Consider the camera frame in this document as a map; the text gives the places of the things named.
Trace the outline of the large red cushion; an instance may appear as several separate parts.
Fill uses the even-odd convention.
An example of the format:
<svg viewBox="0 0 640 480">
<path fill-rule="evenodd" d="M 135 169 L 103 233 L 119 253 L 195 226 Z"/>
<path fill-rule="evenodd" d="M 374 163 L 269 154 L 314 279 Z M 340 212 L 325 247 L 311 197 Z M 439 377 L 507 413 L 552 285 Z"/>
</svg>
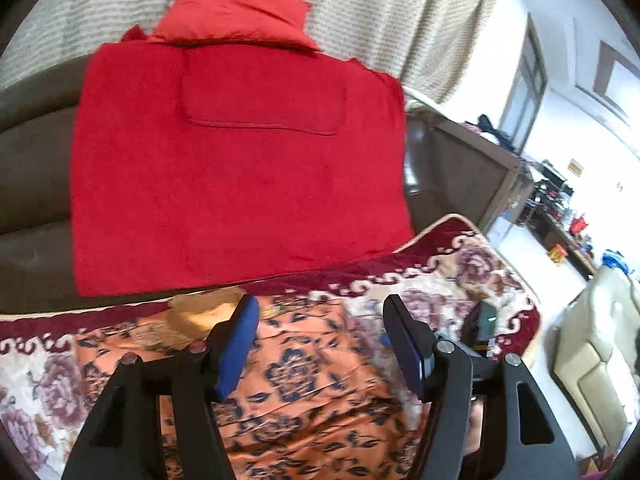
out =
<svg viewBox="0 0 640 480">
<path fill-rule="evenodd" d="M 88 297 L 200 288 L 387 255 L 410 240 L 399 82 L 320 53 L 104 44 L 70 158 Z"/>
</svg>

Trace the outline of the orange floral blouse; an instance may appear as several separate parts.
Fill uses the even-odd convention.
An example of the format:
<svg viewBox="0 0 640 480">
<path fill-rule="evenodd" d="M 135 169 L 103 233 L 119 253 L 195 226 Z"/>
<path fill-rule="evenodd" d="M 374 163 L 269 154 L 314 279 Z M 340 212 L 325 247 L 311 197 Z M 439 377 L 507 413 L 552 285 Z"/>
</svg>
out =
<svg viewBox="0 0 640 480">
<path fill-rule="evenodd" d="M 428 411 L 402 380 L 378 298 L 261 296 L 242 377 L 213 406 L 239 479 L 402 479 Z"/>
</svg>

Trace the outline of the window with dark frame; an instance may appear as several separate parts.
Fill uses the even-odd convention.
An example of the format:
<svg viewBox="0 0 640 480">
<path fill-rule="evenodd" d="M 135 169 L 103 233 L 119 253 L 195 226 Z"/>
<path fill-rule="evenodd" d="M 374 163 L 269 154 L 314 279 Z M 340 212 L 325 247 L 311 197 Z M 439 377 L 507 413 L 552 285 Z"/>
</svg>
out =
<svg viewBox="0 0 640 480">
<path fill-rule="evenodd" d="M 541 43 L 532 14 L 528 14 L 518 69 L 500 120 L 500 131 L 515 154 L 524 151 L 547 86 Z"/>
</svg>

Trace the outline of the dark brown leather sofa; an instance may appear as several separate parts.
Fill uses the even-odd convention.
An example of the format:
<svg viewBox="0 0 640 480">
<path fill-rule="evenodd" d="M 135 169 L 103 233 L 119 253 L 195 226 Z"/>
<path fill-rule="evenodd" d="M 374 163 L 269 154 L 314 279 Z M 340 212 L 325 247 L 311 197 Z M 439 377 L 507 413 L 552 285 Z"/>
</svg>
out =
<svg viewBox="0 0 640 480">
<path fill-rule="evenodd" d="M 1 311 L 63 312 L 131 304 L 83 297 L 73 278 L 70 144 L 89 59 L 42 70 L 1 92 Z"/>
</svg>

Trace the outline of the cluttered side table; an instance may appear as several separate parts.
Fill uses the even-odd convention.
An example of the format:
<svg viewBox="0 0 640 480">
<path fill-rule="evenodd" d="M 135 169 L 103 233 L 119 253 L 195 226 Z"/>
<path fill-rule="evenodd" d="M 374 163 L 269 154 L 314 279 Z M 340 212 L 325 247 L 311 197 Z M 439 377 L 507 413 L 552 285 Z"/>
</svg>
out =
<svg viewBox="0 0 640 480">
<path fill-rule="evenodd" d="M 558 254 L 589 280 L 598 265 L 594 261 L 590 237 L 585 233 L 586 222 L 578 222 L 577 233 L 573 228 L 576 216 L 570 208 L 570 200 L 574 190 L 548 160 L 535 162 L 526 158 L 525 162 L 534 184 L 518 217 L 518 225 L 529 229 L 548 255 Z"/>
</svg>

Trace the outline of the small red pillow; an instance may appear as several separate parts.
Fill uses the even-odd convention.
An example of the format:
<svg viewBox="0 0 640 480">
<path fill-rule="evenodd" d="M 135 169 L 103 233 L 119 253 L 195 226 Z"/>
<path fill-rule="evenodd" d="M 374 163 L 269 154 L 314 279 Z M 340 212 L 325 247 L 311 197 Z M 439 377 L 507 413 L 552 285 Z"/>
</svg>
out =
<svg viewBox="0 0 640 480">
<path fill-rule="evenodd" d="M 263 44 L 317 52 L 304 0 L 175 0 L 149 40 L 158 44 Z"/>
</svg>

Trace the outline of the wooden side cabinet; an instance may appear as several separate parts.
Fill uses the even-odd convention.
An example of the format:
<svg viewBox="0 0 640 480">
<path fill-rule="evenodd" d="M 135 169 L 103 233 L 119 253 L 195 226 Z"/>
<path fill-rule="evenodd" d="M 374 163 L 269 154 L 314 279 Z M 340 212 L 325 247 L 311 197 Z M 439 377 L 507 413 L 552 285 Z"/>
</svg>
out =
<svg viewBox="0 0 640 480">
<path fill-rule="evenodd" d="M 447 214 L 461 214 L 487 237 L 508 225 L 524 160 L 447 118 L 408 86 L 404 181 L 411 224 L 420 232 Z"/>
</svg>

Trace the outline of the beige dotted curtain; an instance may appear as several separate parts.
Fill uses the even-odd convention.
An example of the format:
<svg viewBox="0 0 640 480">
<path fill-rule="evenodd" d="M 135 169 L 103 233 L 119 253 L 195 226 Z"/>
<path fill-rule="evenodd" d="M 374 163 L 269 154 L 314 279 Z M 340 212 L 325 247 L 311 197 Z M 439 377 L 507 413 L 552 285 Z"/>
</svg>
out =
<svg viewBox="0 0 640 480">
<path fill-rule="evenodd" d="M 1 55 L 1 84 L 88 54 L 132 25 L 150 32 L 175 0 L 36 0 Z M 306 32 L 442 103 L 469 66 L 495 0 L 305 0 Z"/>
</svg>

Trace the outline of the floral plush sofa blanket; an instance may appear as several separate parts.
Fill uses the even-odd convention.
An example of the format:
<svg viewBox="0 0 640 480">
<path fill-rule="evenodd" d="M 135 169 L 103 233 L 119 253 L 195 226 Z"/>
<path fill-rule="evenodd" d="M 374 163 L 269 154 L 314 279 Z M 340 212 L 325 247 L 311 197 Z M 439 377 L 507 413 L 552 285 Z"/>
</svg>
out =
<svg viewBox="0 0 640 480">
<path fill-rule="evenodd" d="M 333 270 L 281 276 L 80 313 L 2 318 L 1 426 L 40 478 L 62 476 L 70 451 L 119 359 L 170 356 L 228 318 L 241 296 L 308 299 L 400 296 L 433 330 L 454 300 L 497 308 L 492 353 L 523 353 L 540 325 L 536 299 L 488 240 L 460 216 L 426 228 L 396 254 Z"/>
</svg>

